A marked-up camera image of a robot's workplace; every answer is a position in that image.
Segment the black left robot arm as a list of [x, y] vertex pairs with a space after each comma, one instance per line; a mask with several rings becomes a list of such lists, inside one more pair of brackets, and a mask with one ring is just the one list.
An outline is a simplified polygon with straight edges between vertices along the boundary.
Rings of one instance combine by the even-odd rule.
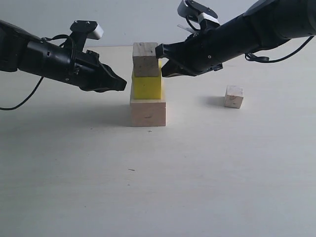
[[123, 91], [126, 80], [119, 77], [99, 54], [83, 51], [87, 39], [99, 40], [103, 29], [96, 21], [76, 20], [71, 34], [54, 36], [64, 39], [61, 46], [51, 38], [40, 38], [5, 21], [0, 22], [0, 69], [4, 72], [21, 70], [29, 74], [77, 86], [83, 91]]

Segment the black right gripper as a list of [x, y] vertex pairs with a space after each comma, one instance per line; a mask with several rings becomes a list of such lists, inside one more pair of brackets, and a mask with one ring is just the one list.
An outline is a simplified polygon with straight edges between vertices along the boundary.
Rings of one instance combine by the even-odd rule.
[[232, 28], [208, 29], [181, 42], [161, 43], [155, 47], [155, 53], [157, 59], [169, 59], [161, 68], [164, 78], [216, 71], [232, 59]]

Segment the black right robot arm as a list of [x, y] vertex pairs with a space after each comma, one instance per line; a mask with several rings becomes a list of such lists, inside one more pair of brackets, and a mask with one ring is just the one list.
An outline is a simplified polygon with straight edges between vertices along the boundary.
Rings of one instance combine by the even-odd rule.
[[245, 13], [220, 24], [218, 15], [194, 0], [183, 0], [178, 14], [199, 29], [183, 42], [160, 44], [157, 58], [167, 58], [165, 78], [199, 76], [223, 68], [223, 63], [240, 55], [257, 60], [254, 53], [277, 48], [291, 39], [316, 35], [314, 0], [258, 0]]

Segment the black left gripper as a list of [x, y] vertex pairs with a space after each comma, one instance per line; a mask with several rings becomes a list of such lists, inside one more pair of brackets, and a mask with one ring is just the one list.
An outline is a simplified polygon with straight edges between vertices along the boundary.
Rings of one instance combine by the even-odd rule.
[[108, 65], [104, 64], [102, 68], [99, 54], [87, 50], [76, 51], [74, 66], [67, 72], [66, 84], [83, 91], [104, 93], [125, 90], [127, 81], [119, 77]]

